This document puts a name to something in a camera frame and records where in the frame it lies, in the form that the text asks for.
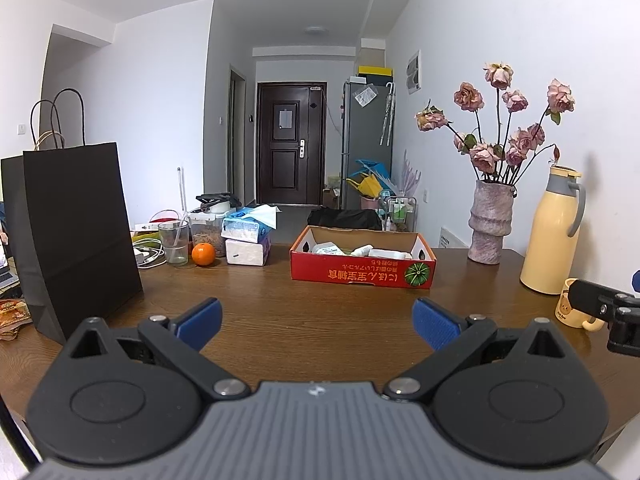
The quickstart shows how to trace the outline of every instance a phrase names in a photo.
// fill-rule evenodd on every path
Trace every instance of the gray refrigerator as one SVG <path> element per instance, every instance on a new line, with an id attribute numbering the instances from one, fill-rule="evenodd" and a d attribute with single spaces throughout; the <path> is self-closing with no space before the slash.
<path id="1" fill-rule="evenodd" d="M 340 170 L 340 208 L 360 209 L 360 194 L 345 180 L 362 166 L 356 160 L 368 159 L 382 162 L 391 174 L 391 149 L 386 136 L 380 146 L 382 126 L 385 121 L 386 97 L 390 89 L 376 86 L 378 95 L 366 106 L 360 106 L 353 93 L 363 84 L 346 82 L 344 85 L 344 118 L 342 120 L 342 168 Z"/>

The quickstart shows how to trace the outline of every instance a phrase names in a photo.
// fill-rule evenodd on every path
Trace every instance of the smoke detector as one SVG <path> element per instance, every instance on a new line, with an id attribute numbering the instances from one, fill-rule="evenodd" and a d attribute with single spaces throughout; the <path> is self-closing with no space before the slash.
<path id="1" fill-rule="evenodd" d="M 320 36 L 321 34 L 326 34 L 328 29 L 326 27 L 319 27 L 314 25 L 312 27 L 307 27 L 305 29 L 305 34 L 310 34 L 312 36 Z"/>

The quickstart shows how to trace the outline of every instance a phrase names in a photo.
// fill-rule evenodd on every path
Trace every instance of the flower vase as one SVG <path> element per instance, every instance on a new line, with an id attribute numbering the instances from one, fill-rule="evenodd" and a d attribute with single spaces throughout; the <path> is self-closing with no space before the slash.
<path id="1" fill-rule="evenodd" d="M 474 230 L 468 257 L 480 264 L 497 265 L 502 239 L 511 233 L 515 188 L 498 182 L 476 181 L 469 227 Z"/>

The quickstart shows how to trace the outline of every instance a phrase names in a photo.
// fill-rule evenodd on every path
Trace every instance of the watermelon logo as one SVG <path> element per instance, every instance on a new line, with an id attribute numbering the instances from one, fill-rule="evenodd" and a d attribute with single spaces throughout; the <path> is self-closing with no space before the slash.
<path id="1" fill-rule="evenodd" d="M 429 279 L 431 269 L 423 263 L 412 264 L 404 273 L 404 280 L 411 286 L 424 285 Z"/>

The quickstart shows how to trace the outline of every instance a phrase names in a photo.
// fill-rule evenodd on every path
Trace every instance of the brown door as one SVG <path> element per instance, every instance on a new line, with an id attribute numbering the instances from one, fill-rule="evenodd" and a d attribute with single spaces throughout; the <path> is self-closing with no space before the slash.
<path id="1" fill-rule="evenodd" d="M 326 83 L 258 83 L 258 202 L 320 204 Z"/>

